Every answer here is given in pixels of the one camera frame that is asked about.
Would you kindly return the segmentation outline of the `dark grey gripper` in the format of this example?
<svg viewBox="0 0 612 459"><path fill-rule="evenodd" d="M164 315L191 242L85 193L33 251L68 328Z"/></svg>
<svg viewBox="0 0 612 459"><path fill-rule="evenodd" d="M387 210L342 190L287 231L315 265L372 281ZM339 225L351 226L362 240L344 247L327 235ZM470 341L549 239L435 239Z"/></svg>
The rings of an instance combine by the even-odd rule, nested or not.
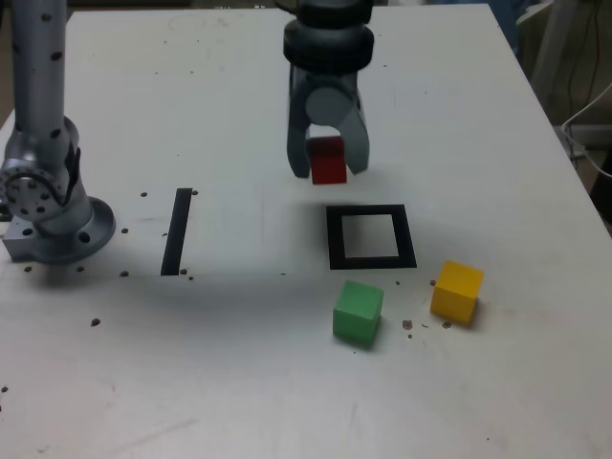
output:
<svg viewBox="0 0 612 459"><path fill-rule="evenodd" d="M344 145L345 163L354 175L368 168L370 142L361 110L358 76L358 73L320 75L295 65L290 67L287 157L297 178L306 179L310 176L310 159L306 146L306 132L310 124L330 126L339 131ZM304 81L325 86L336 84L346 93L339 88L319 87L307 98L307 91L298 88Z"/></svg>

